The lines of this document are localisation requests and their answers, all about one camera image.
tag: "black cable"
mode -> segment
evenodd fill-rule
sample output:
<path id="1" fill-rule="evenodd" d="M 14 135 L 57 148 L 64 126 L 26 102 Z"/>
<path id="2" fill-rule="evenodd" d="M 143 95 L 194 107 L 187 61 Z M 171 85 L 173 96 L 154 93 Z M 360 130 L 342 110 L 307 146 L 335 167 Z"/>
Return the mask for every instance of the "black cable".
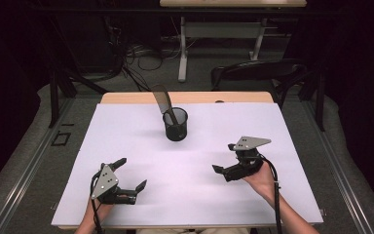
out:
<path id="1" fill-rule="evenodd" d="M 281 234 L 281 208 L 280 208 L 280 194 L 279 194 L 279 181 L 278 173 L 276 172 L 275 166 L 267 158 L 262 155 L 262 160 L 269 164 L 270 170 L 272 171 L 273 180 L 275 181 L 275 215 L 276 215 L 276 228 L 278 233 Z"/>
<path id="2" fill-rule="evenodd" d="M 99 177 L 99 174 L 95 174 L 93 176 L 93 179 L 91 180 L 91 185 L 90 185 L 90 196 L 93 195 L 93 192 L 94 192 L 94 183 L 95 183 L 95 180 Z M 98 208 L 95 206 L 95 199 L 91 199 L 91 204 L 93 206 L 93 222 L 95 223 L 95 231 L 96 233 L 98 234 L 102 234 L 102 227 L 101 227 L 101 223 L 99 221 L 99 217 L 98 217 Z"/>

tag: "chair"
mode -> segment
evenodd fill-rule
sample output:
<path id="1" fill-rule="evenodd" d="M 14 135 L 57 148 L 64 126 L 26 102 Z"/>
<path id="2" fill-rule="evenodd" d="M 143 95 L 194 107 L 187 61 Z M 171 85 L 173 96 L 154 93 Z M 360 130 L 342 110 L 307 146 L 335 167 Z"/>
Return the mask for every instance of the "chair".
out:
<path id="1" fill-rule="evenodd" d="M 288 90 L 307 77 L 301 59 L 256 60 L 211 70 L 212 91 L 267 91 L 280 109 Z"/>

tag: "office chair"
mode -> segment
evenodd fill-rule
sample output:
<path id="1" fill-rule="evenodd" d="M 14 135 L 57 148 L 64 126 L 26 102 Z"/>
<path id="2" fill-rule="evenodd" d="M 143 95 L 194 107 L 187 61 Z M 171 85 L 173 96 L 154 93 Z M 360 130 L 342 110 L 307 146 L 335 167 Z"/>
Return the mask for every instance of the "office chair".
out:
<path id="1" fill-rule="evenodd" d="M 255 60 L 211 70 L 212 91 L 267 91 L 280 109 L 287 91 L 307 77 L 307 66 L 296 58 Z"/>

